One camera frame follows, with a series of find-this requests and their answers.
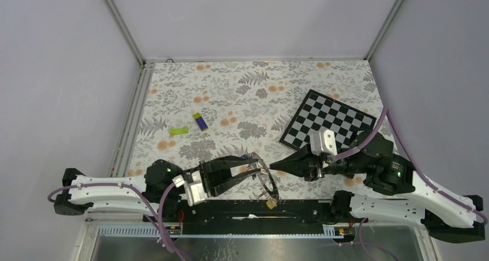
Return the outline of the yellow key tag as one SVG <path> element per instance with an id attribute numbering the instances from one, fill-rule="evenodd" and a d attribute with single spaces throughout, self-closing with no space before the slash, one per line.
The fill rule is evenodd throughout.
<path id="1" fill-rule="evenodd" d="M 277 202 L 276 202 L 274 199 L 268 199 L 268 200 L 266 201 L 266 206 L 267 206 L 269 209 L 273 210 L 274 208 L 276 208 L 276 207 L 277 207 Z"/>

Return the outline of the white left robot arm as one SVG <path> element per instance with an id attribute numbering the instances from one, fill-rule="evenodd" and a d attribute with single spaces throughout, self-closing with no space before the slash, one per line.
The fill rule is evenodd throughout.
<path id="1" fill-rule="evenodd" d="M 104 209 L 125 213 L 159 215 L 174 220 L 181 199 L 195 206 L 217 197 L 260 172 L 258 168 L 233 175 L 234 167 L 252 167 L 258 162 L 251 156 L 225 156 L 199 163 L 184 170 L 158 159 L 145 173 L 128 177 L 89 177 L 78 169 L 67 168 L 62 187 L 48 195 L 48 201 L 60 215 L 83 215 L 88 210 Z"/>

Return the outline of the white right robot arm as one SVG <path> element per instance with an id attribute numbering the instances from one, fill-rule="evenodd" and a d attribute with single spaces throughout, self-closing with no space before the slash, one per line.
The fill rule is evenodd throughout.
<path id="1" fill-rule="evenodd" d="M 326 175 L 363 174 L 364 185 L 379 194 L 370 198 L 349 191 L 336 191 L 317 220 L 339 222 L 389 221 L 424 229 L 437 240 L 468 243 L 486 238 L 485 226 L 477 220 L 483 200 L 477 195 L 443 192 L 423 177 L 413 164 L 393 152 L 393 142 L 380 133 L 361 131 L 353 136 L 353 155 L 340 159 L 346 148 L 336 149 L 333 133 L 315 131 L 310 141 L 270 168 L 316 181 Z"/>

